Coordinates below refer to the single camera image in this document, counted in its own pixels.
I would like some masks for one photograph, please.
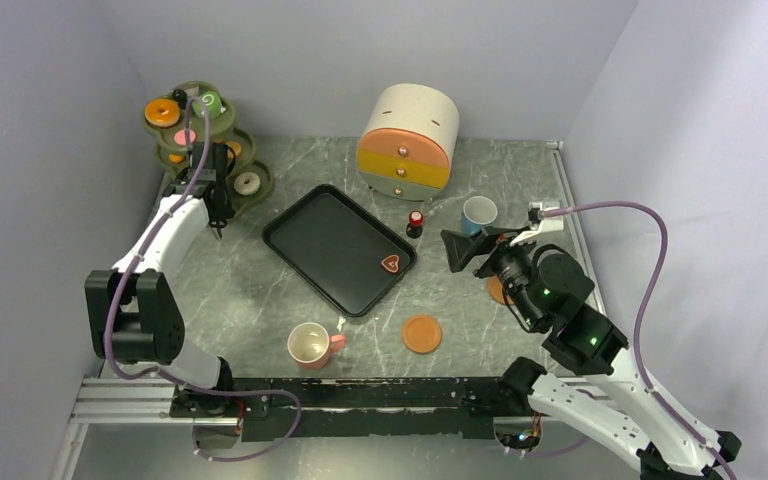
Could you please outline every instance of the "cup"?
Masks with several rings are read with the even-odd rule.
[[[496,220],[499,209],[487,197],[470,197],[464,202],[461,212],[461,231],[467,235],[478,233],[481,227]]]
[[[342,333],[328,336],[325,327],[318,323],[302,323],[290,332],[287,351],[300,367],[318,370],[328,363],[331,355],[346,346]]]

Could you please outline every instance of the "red bottle cap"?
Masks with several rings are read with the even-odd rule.
[[[422,212],[419,210],[414,210],[408,215],[408,223],[411,224],[412,227],[418,227],[422,225],[422,220],[425,217],[422,216]]]

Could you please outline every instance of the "gray wall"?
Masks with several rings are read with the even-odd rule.
[[[360,135],[395,83],[461,136],[560,139],[636,0],[103,0],[151,94],[202,78],[257,133]]]
[[[0,479],[48,476],[96,364],[83,280],[157,191],[146,98],[95,2],[0,2]]]
[[[564,156],[578,203],[636,200],[666,219],[644,356],[743,438],[741,480],[768,479],[768,1],[641,1]],[[636,212],[582,220],[609,313],[631,331],[657,229]]]

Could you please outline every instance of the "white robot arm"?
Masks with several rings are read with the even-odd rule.
[[[177,274],[196,235],[206,226],[221,232],[234,215],[225,181],[227,147],[223,144],[205,147],[197,143],[194,146],[197,156],[203,148],[209,151],[201,174],[193,179],[194,172],[187,172],[173,180],[163,193],[157,214],[133,249],[111,270],[91,272],[84,290],[93,347],[96,355],[105,358],[103,335],[113,292],[136,257],[138,263],[128,274],[125,294],[114,307],[117,319],[113,351],[119,367],[126,373],[155,368],[195,387],[212,389],[224,384],[227,389],[232,382],[230,369],[221,358],[208,354],[185,338],[183,319],[168,284]],[[183,199],[189,183],[192,183],[190,194]],[[139,247],[149,237],[150,247],[140,255]],[[133,301],[137,303],[136,309],[128,307]]]
[[[641,472],[641,478],[721,478],[713,467],[721,460],[732,461],[740,440],[731,432],[702,424],[648,370],[645,377],[652,388],[647,388],[625,335],[586,304],[594,288],[592,280],[557,245],[536,244],[543,234],[563,229],[560,216],[544,219],[557,208],[556,203],[531,204],[531,225],[522,229],[485,227],[472,236],[443,231],[449,268],[458,272],[475,256],[488,255],[473,274],[497,276],[520,326],[529,333],[548,333],[543,347],[552,358],[600,388],[620,411],[577,392],[523,357],[508,368],[500,383],[513,403],[527,404],[576,428]],[[704,441],[682,422],[692,425]]]

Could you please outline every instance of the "round orange lid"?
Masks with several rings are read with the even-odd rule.
[[[493,300],[505,304],[505,295],[502,293],[502,282],[499,281],[499,277],[492,276],[490,280],[487,280],[487,292],[493,297]],[[508,297],[508,305],[513,305],[514,301],[511,297]]]
[[[414,315],[402,327],[402,341],[416,353],[431,353],[443,340],[443,329],[429,315]]]

